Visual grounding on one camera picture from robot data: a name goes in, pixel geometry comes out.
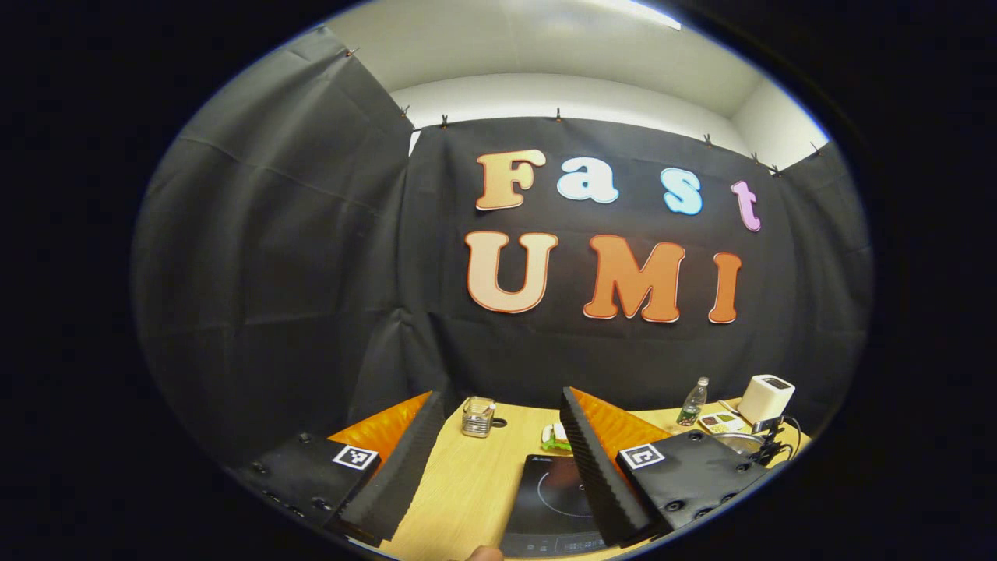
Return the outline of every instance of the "plastic water bottle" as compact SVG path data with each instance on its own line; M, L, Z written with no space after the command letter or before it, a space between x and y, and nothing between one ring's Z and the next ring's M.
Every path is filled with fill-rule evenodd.
M685 403L682 404L682 410L679 411L679 416L675 422L682 426L692 426L696 422L696 419L699 418L699 412L703 410L703 404L706 403L706 386L709 383L710 378L699 378L696 387L692 388Z

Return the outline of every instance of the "metal pot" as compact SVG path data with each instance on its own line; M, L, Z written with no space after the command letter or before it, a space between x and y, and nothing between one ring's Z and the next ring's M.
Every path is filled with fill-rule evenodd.
M762 449L762 444L765 443L765 439L761 436L746 434L744 432L721 432L720 434L714 434L713 437L742 456L758 452Z

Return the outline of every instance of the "white toaster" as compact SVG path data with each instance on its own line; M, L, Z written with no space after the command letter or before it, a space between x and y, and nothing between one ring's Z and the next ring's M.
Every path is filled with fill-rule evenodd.
M753 376L738 405L738 412L751 423L783 414L796 387L771 374Z

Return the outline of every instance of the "black curtain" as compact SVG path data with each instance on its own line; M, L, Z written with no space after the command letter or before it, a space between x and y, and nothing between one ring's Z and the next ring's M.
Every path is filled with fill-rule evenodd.
M136 227L139 336L166 399L217 459L331 434L358 379L398 367L384 350L398 344L391 271L411 133L319 27L221 89L164 157Z
M527 149L543 152L546 164L534 168L532 188L516 190L521 206L477 210L483 193L477 158ZM515 118L425 128L406 179L399 263L403 301L425 316L417 329L421 340L435 344L423 358L438 357L460 395L551 408L566 385L627 409L653 409L679 406L699 376L710 377L713 398L724 398L741 395L752 376L772 373L797 386L788 412L813 433L847 389L871 292L854 185L837 150L828 146L822 154L773 177L732 151L617 123ZM576 157L610 166L616 201L570 200L557 191L560 164ZM665 206L659 175L666 168L699 179L698 214ZM756 195L757 232L743 224L731 191L740 181ZM558 237L536 307L509 314L472 300L464 243L472 231L509 237L498 285L510 291L523 284L519 236ZM657 243L685 249L678 320L652 323L622 313L604 320L582 313L597 269L589 240L599 234L626 239L641 266ZM742 261L738 317L728 324L708 320L717 290L713 256L720 252Z

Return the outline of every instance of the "screw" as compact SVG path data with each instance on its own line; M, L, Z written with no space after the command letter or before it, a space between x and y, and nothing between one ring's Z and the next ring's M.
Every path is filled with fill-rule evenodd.
M330 506L329 503L326 502L326 500L323 499L322 497L315 497L315 498L313 498L312 499L312 506L314 506L315 508L317 508L319 510L332 510L332 506Z

